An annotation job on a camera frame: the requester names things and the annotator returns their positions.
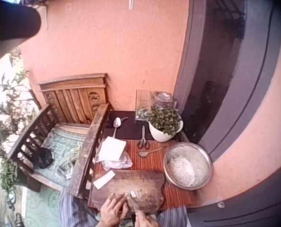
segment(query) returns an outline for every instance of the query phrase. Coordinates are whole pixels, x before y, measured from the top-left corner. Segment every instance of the metal bowl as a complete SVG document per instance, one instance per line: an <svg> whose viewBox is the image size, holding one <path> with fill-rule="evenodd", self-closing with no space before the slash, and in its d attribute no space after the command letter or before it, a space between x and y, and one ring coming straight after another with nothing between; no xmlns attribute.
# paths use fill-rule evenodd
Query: metal bowl
<svg viewBox="0 0 281 227"><path fill-rule="evenodd" d="M169 170L170 159L179 156L183 156L190 161L194 168L195 182L190 187L178 183ZM189 142L180 142L170 147L165 154L163 165L166 178L170 183L191 191L202 188L210 180L213 172L212 163L206 151L200 146Z"/></svg>

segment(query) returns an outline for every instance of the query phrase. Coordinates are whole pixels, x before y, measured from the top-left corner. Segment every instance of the plastic bag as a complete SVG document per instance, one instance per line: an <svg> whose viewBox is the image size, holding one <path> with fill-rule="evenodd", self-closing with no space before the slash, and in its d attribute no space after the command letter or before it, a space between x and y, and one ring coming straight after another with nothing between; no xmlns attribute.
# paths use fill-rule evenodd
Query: plastic bag
<svg viewBox="0 0 281 227"><path fill-rule="evenodd" d="M104 170L108 171L110 168L113 169L126 169L132 166L132 160L128 153L124 151L119 161L102 161Z"/></svg>

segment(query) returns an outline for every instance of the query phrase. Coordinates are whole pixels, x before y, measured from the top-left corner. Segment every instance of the striped placemat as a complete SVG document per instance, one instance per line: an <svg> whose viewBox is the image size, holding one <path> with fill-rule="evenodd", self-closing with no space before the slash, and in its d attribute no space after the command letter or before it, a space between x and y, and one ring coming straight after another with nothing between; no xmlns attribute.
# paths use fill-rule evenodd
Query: striped placemat
<svg viewBox="0 0 281 227"><path fill-rule="evenodd" d="M164 154L167 149L177 143L175 140L170 140L164 143L159 143L157 141L150 141L150 149L154 150L160 148L162 146L166 146L167 148L153 152L149 154L146 158L139 157L137 152L139 149L137 148L137 143L139 140L126 140L127 141L127 152L133 162L133 166L128 168L128 170L158 170L163 172L163 160ZM103 166L98 163L95 166L94 173L97 174L100 171L103 171ZM175 207L179 207L182 205L192 205L195 204L195 192L180 189L169 183L165 180L165 184L163 187L163 194L165 201L161 206L161 210L171 209Z"/></svg>

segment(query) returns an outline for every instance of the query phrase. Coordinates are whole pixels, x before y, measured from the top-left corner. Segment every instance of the potted shrub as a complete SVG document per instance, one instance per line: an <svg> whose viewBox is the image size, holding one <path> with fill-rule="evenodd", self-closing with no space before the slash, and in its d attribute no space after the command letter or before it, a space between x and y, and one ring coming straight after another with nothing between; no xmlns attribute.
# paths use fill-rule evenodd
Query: potted shrub
<svg viewBox="0 0 281 227"><path fill-rule="evenodd" d="M18 166L9 159L2 159L0 171L1 188L7 193L14 189L14 185L25 186L27 177Z"/></svg>
<svg viewBox="0 0 281 227"><path fill-rule="evenodd" d="M170 106L153 106L148 116L151 135L158 142L173 138L183 128L182 118L177 110Z"/></svg>

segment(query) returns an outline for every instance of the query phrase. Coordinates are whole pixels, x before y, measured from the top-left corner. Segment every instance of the orange wall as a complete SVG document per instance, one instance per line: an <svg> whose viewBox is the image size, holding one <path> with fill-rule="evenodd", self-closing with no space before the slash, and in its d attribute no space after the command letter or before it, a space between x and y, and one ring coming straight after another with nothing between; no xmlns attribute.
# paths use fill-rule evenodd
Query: orange wall
<svg viewBox="0 0 281 227"><path fill-rule="evenodd" d="M236 196L281 167L281 49L264 100L239 138L214 162L212 180L201 190L199 205Z"/></svg>
<svg viewBox="0 0 281 227"><path fill-rule="evenodd" d="M188 0L56 0L41 9L40 32L21 45L38 82L95 72L109 74L117 110L134 110L135 90L173 92L182 56ZM40 101L44 100L37 92Z"/></svg>

